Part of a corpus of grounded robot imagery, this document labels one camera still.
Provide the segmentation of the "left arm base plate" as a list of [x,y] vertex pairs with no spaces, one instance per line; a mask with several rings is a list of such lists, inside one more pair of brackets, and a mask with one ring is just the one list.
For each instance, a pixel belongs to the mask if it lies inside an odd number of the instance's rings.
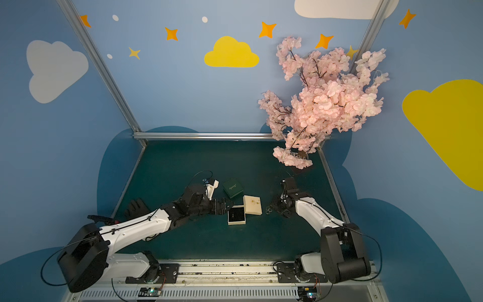
[[127,277],[127,284],[174,284],[177,281],[180,265],[178,263],[161,263],[150,265],[140,277]]

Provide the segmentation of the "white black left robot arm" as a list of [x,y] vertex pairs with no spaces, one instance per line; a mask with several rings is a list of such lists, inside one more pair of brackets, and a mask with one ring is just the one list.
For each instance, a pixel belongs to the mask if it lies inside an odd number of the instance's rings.
[[225,214],[226,200],[214,198],[215,189],[211,184],[188,186],[178,200],[132,220],[101,228],[95,223],[84,225],[57,258],[69,291],[79,293],[114,278],[145,284],[167,282],[151,252],[129,255],[119,251],[174,230],[193,216]]

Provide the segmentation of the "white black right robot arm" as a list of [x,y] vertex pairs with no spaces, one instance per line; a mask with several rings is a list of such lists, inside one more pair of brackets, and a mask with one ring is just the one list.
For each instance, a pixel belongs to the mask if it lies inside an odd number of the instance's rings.
[[371,265],[359,227],[322,208],[314,197],[297,188],[294,178],[280,184],[282,193],[272,200],[269,210],[286,218],[297,214],[320,238],[319,252],[300,255],[294,261],[295,278],[304,283],[323,277],[334,284],[369,276]]

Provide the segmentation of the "white box base black insert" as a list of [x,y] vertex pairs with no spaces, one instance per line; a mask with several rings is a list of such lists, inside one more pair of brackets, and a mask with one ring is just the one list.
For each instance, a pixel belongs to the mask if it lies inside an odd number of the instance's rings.
[[231,207],[227,211],[228,215],[228,225],[245,225],[246,224],[246,214],[245,207],[243,205],[237,205]]

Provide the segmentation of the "white flower gift box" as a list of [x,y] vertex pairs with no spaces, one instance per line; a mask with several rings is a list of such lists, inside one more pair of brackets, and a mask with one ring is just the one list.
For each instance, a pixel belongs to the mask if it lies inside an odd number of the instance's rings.
[[245,213],[248,215],[262,215],[262,203],[261,199],[257,196],[243,196]]

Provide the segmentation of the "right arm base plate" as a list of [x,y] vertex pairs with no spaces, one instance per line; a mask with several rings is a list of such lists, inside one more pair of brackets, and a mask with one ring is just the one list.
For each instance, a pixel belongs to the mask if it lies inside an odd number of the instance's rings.
[[328,283],[323,274],[307,273],[299,264],[277,261],[272,265],[278,283]]

